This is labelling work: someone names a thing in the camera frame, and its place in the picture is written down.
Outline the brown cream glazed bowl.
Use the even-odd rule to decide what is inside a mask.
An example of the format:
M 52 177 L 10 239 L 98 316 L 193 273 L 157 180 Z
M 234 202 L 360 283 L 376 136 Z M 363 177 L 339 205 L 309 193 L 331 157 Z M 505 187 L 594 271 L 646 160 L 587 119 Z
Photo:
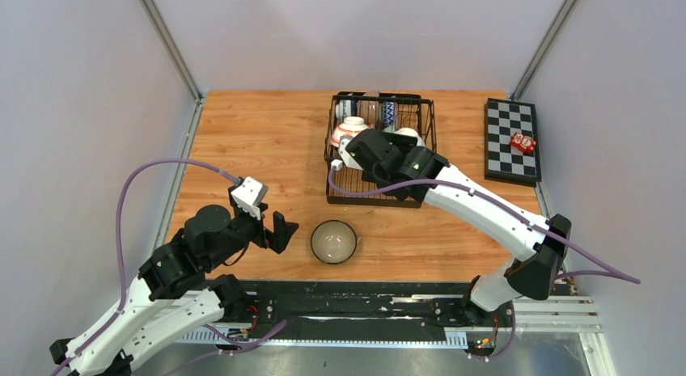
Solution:
M 379 109 L 379 92 L 365 92 L 358 101 L 358 116 L 363 118 L 368 125 L 376 126 Z

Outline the black celadon bowl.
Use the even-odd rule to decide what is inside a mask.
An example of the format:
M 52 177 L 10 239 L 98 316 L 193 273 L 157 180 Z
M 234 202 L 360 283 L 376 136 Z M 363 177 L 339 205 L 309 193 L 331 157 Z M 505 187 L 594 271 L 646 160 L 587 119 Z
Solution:
M 418 146 L 426 147 L 426 142 L 421 137 L 421 134 L 418 131 L 416 131 L 415 129 L 411 129 L 409 127 L 404 127 L 404 128 L 397 129 L 395 131 L 395 134 L 404 135 L 407 137 L 414 137 L 417 139 L 417 145 Z

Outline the red floral small bowl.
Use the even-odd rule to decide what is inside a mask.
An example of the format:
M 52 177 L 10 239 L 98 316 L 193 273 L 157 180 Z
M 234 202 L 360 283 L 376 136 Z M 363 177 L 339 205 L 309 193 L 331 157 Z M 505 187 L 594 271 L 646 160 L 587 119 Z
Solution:
M 340 145 L 341 138 L 344 136 L 357 136 L 361 131 L 369 129 L 370 126 L 365 122 L 365 120 L 359 116 L 349 116 L 346 117 L 336 128 L 332 131 L 331 137 L 329 138 L 329 143 L 338 147 Z

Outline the blue floral bowl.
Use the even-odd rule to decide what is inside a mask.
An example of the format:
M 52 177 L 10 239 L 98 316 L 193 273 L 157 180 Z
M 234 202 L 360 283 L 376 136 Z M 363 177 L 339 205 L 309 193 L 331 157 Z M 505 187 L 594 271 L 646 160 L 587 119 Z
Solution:
M 352 99 L 342 99 L 337 102 L 334 112 L 338 120 L 344 120 L 351 116 L 358 116 L 357 102 Z

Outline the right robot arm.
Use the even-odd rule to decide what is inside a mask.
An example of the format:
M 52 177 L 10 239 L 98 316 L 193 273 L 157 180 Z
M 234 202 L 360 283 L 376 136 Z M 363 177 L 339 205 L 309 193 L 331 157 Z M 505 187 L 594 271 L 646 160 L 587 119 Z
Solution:
M 363 180 L 377 186 L 377 193 L 452 213 L 511 254 L 503 266 L 472 281 L 461 305 L 467 322 L 479 326 L 505 303 L 521 297 L 542 301 L 551 294 L 567 251 L 568 218 L 547 219 L 511 204 L 415 137 L 366 129 L 342 137 L 339 152 L 346 166 L 361 170 Z

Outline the red patterned bowl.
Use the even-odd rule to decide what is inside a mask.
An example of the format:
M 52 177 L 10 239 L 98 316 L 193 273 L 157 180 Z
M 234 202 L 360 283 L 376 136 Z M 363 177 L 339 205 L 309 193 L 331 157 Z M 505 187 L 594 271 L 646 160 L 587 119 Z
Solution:
M 398 130 L 398 104 L 393 99 L 380 103 L 379 118 L 384 132 L 394 133 Z

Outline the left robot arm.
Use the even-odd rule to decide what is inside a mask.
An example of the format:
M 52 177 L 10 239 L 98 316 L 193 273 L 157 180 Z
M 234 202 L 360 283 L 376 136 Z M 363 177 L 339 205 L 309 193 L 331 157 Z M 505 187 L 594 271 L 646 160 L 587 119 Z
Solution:
M 129 375 L 196 327 L 240 321 L 251 304 L 239 280 L 221 275 L 207 282 L 205 276 L 250 243 L 282 253 L 299 224 L 279 212 L 273 224 L 268 230 L 241 209 L 201 208 L 142 264 L 123 306 L 114 305 L 84 333 L 51 344 L 54 363 L 73 375 Z

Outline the dark blue glazed bowl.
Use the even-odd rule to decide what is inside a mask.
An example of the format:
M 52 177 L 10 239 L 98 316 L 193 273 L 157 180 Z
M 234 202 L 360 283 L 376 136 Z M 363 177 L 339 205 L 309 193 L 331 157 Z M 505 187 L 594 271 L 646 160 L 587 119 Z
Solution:
M 310 237 L 311 252 L 324 264 L 343 264 L 353 256 L 357 246 L 356 232 L 340 220 L 320 223 Z

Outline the black wire dish rack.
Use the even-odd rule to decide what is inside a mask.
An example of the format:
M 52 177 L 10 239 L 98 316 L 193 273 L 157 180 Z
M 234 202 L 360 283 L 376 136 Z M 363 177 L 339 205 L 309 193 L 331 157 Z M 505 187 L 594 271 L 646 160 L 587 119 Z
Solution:
M 340 91 L 333 95 L 324 161 L 341 161 L 326 183 L 330 204 L 419 208 L 428 186 L 396 183 L 434 178 L 448 161 L 438 155 L 431 99 L 407 93 Z

